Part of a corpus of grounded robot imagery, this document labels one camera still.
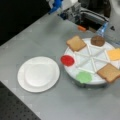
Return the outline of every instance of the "green food item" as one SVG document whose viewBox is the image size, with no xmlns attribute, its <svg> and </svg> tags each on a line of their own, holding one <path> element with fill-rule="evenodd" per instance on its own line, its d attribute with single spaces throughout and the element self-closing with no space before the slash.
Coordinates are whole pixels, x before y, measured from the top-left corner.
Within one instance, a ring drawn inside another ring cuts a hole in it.
<svg viewBox="0 0 120 120">
<path fill-rule="evenodd" d="M 92 75 L 89 72 L 82 71 L 76 75 L 76 79 L 80 83 L 89 83 L 92 81 Z"/>
</svg>

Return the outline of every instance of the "table surface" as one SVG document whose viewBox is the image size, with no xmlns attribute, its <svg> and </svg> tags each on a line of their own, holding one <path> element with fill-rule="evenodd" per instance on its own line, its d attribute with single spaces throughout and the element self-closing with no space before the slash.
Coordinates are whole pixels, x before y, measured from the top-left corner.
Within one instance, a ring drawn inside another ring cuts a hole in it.
<svg viewBox="0 0 120 120">
<path fill-rule="evenodd" d="M 104 89 L 84 89 L 72 83 L 60 57 L 66 40 L 74 35 L 92 37 L 56 14 L 45 15 L 0 47 L 0 80 L 42 120 L 118 120 L 120 118 L 120 81 Z M 46 56 L 61 70 L 57 84 L 43 93 L 30 93 L 20 87 L 17 73 L 28 59 Z"/>
</svg>

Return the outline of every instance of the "white sectioned plate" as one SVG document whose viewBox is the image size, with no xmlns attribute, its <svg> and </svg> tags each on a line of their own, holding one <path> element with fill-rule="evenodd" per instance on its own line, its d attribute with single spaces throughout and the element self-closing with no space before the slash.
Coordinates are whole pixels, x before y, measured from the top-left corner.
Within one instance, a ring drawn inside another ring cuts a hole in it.
<svg viewBox="0 0 120 120">
<path fill-rule="evenodd" d="M 106 81 L 96 74 L 96 72 L 107 63 L 111 63 L 119 68 L 119 61 L 110 61 L 106 52 L 106 50 L 113 49 L 114 47 L 107 42 L 105 42 L 102 47 L 97 47 L 91 45 L 91 38 L 85 38 L 83 40 L 87 46 L 82 50 L 73 52 L 70 48 L 67 48 L 65 51 L 64 55 L 70 55 L 75 60 L 75 64 L 72 66 L 64 66 L 66 72 L 75 80 L 77 80 L 76 75 L 79 72 L 89 72 L 92 76 L 92 81 L 86 83 L 88 85 L 100 85 L 106 83 Z"/>
<path fill-rule="evenodd" d="M 47 57 L 35 57 L 20 67 L 18 82 L 29 92 L 43 92 L 55 85 L 59 75 L 60 70 L 55 61 Z"/>
</svg>

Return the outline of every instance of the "red food item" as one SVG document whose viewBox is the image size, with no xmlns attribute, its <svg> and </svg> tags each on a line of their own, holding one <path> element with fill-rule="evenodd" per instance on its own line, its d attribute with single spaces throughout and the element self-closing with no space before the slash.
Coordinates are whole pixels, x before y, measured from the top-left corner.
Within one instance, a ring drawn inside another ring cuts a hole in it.
<svg viewBox="0 0 120 120">
<path fill-rule="evenodd" d="M 61 62 L 65 66 L 72 66 L 75 63 L 74 58 L 71 57 L 70 55 L 64 55 L 64 56 L 62 56 L 61 57 Z"/>
</svg>

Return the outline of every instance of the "blue object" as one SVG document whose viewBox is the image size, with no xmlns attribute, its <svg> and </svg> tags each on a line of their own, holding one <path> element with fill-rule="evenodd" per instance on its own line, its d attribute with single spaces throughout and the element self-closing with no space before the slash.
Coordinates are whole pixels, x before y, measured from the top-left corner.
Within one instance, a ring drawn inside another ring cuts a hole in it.
<svg viewBox="0 0 120 120">
<path fill-rule="evenodd" d="M 53 4 L 53 8 L 50 10 L 49 14 L 55 12 L 62 5 L 62 0 L 55 0 Z"/>
<path fill-rule="evenodd" d="M 108 22 L 106 22 L 102 27 L 97 30 L 97 34 L 104 37 L 104 32 L 107 28 Z"/>
</svg>

